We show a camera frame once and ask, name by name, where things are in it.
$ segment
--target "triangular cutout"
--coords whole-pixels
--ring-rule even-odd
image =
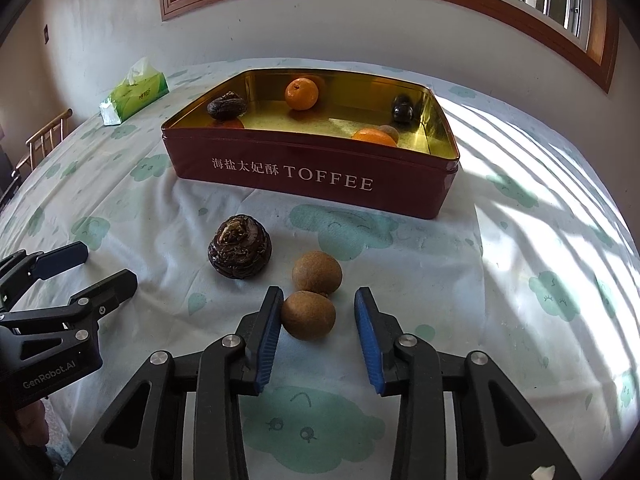
[[[140,440],[142,419],[145,416],[146,401],[151,391],[149,383],[142,383],[129,399],[111,425],[104,432],[106,444],[134,449]]]
[[[489,382],[489,391],[502,445],[509,447],[534,440],[536,432],[498,383]]]
[[[60,343],[62,343],[62,339],[59,337],[52,339],[34,339],[32,341],[24,341],[22,343],[22,348],[20,349],[20,359],[22,361],[26,361],[27,359],[42,354],[47,350],[51,350],[55,348]]]

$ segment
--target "white sticker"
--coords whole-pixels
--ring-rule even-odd
[[[556,466],[554,465],[549,467],[540,466],[533,473],[531,473],[531,478],[533,478],[533,480],[554,480],[555,474],[556,474]]]

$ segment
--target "tablecloth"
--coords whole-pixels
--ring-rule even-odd
[[[461,152],[439,216],[425,221],[178,179],[162,122],[229,77],[273,66],[352,70],[432,88]],[[121,126],[102,126],[96,114],[77,128],[0,216],[2,256],[74,240],[90,249],[84,266],[38,282],[16,309],[66,304],[123,268],[138,276],[132,300],[100,322],[101,370],[50,396],[73,447],[149,354],[200,351],[234,332],[269,285],[291,293],[293,262],[320,249],[344,272],[332,297],[336,325],[311,343],[283,331],[271,383],[242,402],[252,478],[389,477],[399,401],[376,396],[367,380],[353,319],[360,286],[437,350],[487,352],[584,480],[600,477],[638,422],[639,261],[622,216],[575,146],[496,99],[383,66],[248,59],[190,66],[167,79],[170,93]],[[207,261],[216,229],[238,213],[257,218],[273,240],[266,270],[245,281],[220,276]],[[448,402],[453,478],[451,413]]]

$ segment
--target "orange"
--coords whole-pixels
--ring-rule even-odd
[[[213,121],[214,128],[241,128],[244,130],[244,124],[238,118],[229,119],[228,121]]]
[[[294,110],[309,110],[318,101],[318,86],[306,77],[294,79],[284,91],[284,100]]]
[[[386,134],[375,128],[361,128],[353,134],[351,139],[364,140],[365,142],[373,142],[374,144],[384,144],[385,146],[396,147],[396,142]]]

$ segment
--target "blue gripper pad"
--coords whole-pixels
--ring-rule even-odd
[[[376,389],[376,393],[381,394],[385,389],[385,380],[382,375],[382,352],[373,331],[366,302],[360,291],[356,292],[355,297],[355,317],[369,382]]]
[[[282,307],[283,295],[278,289],[276,298],[271,305],[269,317],[262,332],[260,346],[258,346],[257,354],[257,370],[255,374],[255,389],[262,392],[264,387],[269,383],[271,377],[271,369],[273,368],[273,359],[276,355],[276,347],[278,346],[278,338],[280,337],[280,308]]]

